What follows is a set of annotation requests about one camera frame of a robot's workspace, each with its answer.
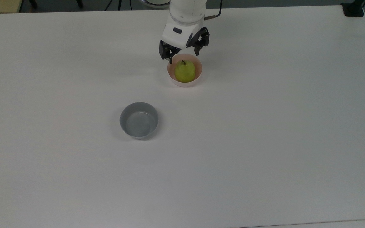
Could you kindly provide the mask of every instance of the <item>white table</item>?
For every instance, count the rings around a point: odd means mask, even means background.
[[[224,9],[179,88],[167,14],[0,15],[0,227],[365,219],[365,17]],[[136,101],[160,114],[149,140],[119,126]]]

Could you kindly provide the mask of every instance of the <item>black cable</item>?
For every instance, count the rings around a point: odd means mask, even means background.
[[[105,8],[105,10],[104,11],[106,11],[107,9],[108,9],[108,7],[109,7],[109,5],[112,3],[112,0],[110,0],[109,1],[109,3],[108,3],[108,5],[107,5],[107,7]]]
[[[119,0],[119,4],[118,4],[118,11],[120,11],[120,6],[122,5],[122,0]]]
[[[219,17],[221,13],[222,13],[222,0],[221,4],[219,5],[219,13],[215,17]]]
[[[207,17],[204,18],[204,20],[206,21],[206,20],[209,20],[209,19],[219,17],[221,13],[222,13],[222,0],[221,0],[221,4],[219,5],[219,13],[217,15],[207,16]]]

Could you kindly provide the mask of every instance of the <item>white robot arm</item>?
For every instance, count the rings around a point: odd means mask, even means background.
[[[207,0],[171,0],[170,14],[160,41],[160,56],[172,63],[172,57],[181,49],[194,47],[199,55],[209,43],[209,33],[202,27]]]

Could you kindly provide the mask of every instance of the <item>pear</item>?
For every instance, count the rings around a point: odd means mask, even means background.
[[[174,75],[179,82],[192,82],[195,78],[194,63],[188,60],[178,61],[174,69]]]

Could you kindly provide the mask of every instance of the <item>gray bowl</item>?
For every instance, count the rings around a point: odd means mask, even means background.
[[[143,139],[154,132],[158,125],[156,109],[145,102],[128,105],[120,114],[122,130],[135,139]]]

